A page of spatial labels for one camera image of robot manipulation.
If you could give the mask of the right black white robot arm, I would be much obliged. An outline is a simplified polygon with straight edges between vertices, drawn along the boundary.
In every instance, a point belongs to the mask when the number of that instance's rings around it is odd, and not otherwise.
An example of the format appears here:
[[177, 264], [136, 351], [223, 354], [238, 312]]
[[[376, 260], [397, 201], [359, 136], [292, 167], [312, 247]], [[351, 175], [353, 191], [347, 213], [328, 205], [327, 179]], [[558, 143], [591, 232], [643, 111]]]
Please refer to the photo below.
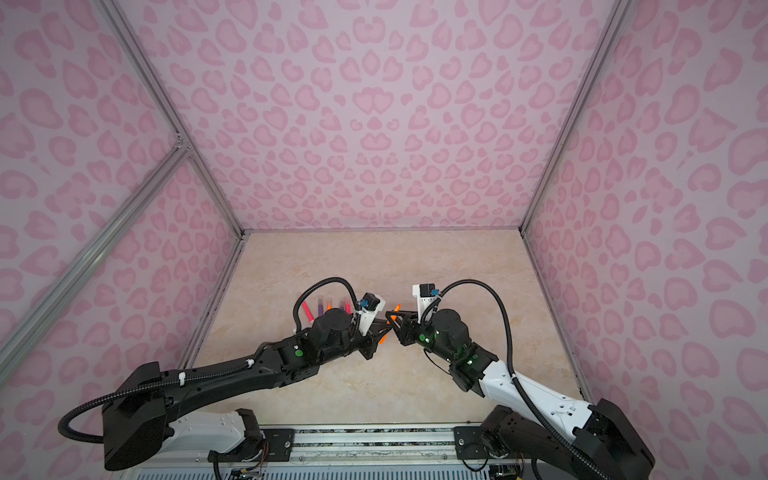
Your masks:
[[495, 402], [481, 425], [490, 455], [521, 454], [578, 479], [649, 478], [655, 458], [615, 403], [571, 398], [513, 372], [471, 339], [454, 310], [440, 310], [430, 322], [414, 311], [389, 311], [386, 317], [402, 345], [417, 345], [446, 361], [462, 391]]

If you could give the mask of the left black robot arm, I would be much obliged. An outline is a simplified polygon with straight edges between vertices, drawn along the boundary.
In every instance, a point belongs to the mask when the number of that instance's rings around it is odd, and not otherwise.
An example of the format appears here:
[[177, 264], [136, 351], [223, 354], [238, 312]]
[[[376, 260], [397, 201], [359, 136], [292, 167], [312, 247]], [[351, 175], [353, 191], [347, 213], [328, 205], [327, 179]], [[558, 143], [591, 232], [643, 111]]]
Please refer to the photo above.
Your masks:
[[363, 335], [355, 315], [331, 309], [311, 326], [264, 342], [242, 358], [186, 370], [143, 364], [102, 407], [105, 469], [124, 470], [150, 459], [171, 437], [171, 422], [205, 406], [306, 380], [322, 365], [355, 352], [369, 360], [391, 329], [376, 319]]

